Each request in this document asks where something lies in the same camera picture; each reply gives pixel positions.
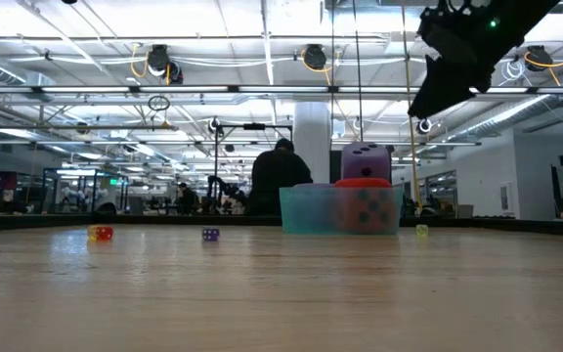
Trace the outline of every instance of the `table surface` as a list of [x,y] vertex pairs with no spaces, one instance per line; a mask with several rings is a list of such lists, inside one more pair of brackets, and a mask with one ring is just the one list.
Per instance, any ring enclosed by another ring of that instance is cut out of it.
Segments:
[[0,232],[0,351],[563,351],[563,237]]

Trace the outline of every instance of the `translucent plastic bin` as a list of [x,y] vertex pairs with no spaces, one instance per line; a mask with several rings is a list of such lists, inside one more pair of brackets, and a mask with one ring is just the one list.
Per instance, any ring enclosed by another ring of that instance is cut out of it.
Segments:
[[280,189],[288,234],[396,235],[403,189],[301,185]]

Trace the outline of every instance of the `large purple die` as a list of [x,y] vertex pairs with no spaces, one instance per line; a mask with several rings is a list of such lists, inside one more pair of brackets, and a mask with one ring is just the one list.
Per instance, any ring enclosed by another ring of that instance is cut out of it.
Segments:
[[206,242],[217,242],[221,232],[215,228],[203,228],[201,230],[201,238]]
[[390,179],[390,152],[375,143],[355,142],[342,150],[342,179]]

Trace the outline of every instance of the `blue die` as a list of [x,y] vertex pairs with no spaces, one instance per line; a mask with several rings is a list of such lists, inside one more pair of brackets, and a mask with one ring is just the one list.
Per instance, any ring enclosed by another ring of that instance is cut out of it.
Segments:
[[201,231],[201,237],[206,242],[219,241],[219,235],[221,235],[219,229],[203,228],[203,230]]

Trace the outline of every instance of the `white column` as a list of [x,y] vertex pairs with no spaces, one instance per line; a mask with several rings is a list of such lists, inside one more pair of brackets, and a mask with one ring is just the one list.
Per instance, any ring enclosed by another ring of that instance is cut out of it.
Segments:
[[308,164],[315,183],[329,183],[331,115],[328,103],[295,103],[292,127],[294,152]]

